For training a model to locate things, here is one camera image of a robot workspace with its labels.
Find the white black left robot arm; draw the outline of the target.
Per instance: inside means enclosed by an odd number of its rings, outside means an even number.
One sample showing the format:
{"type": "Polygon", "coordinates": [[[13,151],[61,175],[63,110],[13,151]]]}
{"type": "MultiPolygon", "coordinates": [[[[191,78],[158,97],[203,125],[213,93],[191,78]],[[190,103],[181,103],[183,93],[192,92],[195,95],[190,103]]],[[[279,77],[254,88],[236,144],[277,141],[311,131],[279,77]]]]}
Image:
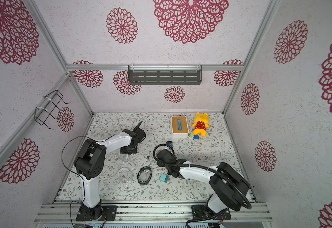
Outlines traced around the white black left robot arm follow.
{"type": "Polygon", "coordinates": [[[104,209],[99,194],[99,175],[104,168],[107,153],[119,151],[120,154],[136,154],[138,144],[146,138],[146,133],[140,128],[139,122],[133,130],[123,130],[108,139],[84,141],[74,166],[83,183],[84,199],[80,205],[76,221],[113,221],[115,211],[104,209]]]}

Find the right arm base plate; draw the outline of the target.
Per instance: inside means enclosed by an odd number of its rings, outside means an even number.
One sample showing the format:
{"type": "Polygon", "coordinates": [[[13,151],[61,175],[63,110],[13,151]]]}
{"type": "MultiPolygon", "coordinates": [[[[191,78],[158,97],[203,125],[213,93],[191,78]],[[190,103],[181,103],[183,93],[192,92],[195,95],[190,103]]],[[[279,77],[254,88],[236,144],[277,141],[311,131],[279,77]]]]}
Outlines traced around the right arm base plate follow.
{"type": "Polygon", "coordinates": [[[208,209],[205,205],[192,205],[192,216],[193,220],[204,221],[204,220],[230,220],[231,213],[229,209],[226,209],[223,213],[217,216],[217,212],[213,212],[208,209]]]}

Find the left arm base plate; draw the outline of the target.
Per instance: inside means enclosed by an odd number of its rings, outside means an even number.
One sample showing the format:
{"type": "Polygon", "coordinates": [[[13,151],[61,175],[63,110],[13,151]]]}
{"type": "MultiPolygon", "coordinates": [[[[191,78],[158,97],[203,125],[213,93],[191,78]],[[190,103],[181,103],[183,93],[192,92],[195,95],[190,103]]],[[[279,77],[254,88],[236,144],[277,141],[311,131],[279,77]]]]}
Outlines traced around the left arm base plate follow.
{"type": "Polygon", "coordinates": [[[118,207],[115,205],[97,205],[91,209],[81,205],[76,217],[76,221],[114,221],[117,208],[118,207]]]}

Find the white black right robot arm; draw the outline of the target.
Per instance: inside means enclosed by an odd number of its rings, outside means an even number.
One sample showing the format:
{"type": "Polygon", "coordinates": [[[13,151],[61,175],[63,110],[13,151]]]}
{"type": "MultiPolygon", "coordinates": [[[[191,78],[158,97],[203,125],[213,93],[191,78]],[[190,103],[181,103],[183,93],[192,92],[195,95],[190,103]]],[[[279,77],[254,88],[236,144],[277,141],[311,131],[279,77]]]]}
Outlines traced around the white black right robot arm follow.
{"type": "Polygon", "coordinates": [[[205,214],[211,216],[227,209],[252,209],[247,198],[250,184],[227,163],[221,162],[212,167],[198,165],[186,159],[178,159],[170,148],[155,148],[153,157],[157,165],[166,168],[174,178],[200,181],[211,186],[213,193],[204,205],[205,214]]]}

